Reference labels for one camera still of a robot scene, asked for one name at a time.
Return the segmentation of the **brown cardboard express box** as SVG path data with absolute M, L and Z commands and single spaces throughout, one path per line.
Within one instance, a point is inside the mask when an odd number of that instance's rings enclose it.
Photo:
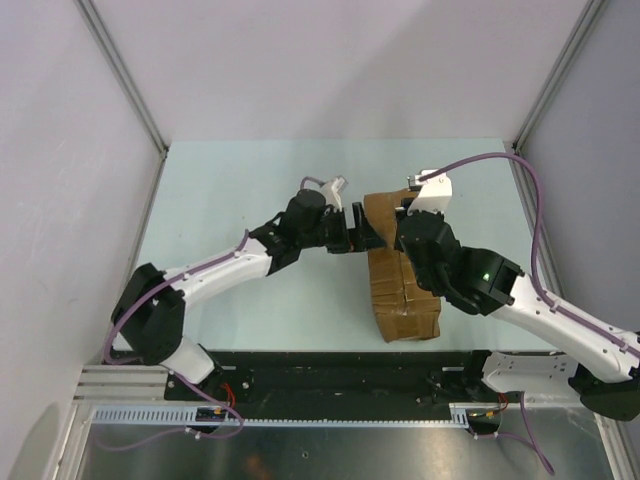
M 367 252 L 371 302 L 383 340 L 427 341 L 440 336 L 441 300 L 420 289 L 406 255 L 394 248 L 395 209 L 416 194 L 407 189 L 364 197 L 369 223 L 385 240 L 384 248 Z

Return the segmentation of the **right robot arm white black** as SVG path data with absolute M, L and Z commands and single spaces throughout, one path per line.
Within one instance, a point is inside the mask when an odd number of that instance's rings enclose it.
M 577 397 L 603 417 L 639 415 L 639 336 L 615 328 L 546 292 L 500 254 L 464 247 L 442 213 L 395 212 L 395 247 L 417 286 L 468 315 L 516 325 L 554 348 L 548 357 L 484 353 L 461 376 L 463 393 L 484 401 L 494 392 Z

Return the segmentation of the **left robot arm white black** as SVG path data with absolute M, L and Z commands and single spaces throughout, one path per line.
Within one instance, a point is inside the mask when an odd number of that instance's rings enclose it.
M 283 211 L 245 232 L 239 244 L 225 253 L 181 268 L 160 270 L 152 263 L 137 267 L 114 307 L 110 335 L 127 342 L 132 360 L 173 372 L 199 399 L 214 397 L 221 387 L 219 366 L 203 346 L 185 335 L 189 309 L 279 272 L 306 249 L 347 254 L 385 247 L 363 205 L 353 203 L 352 211 L 354 224 L 349 226 L 342 208 L 318 191 L 302 189 Z

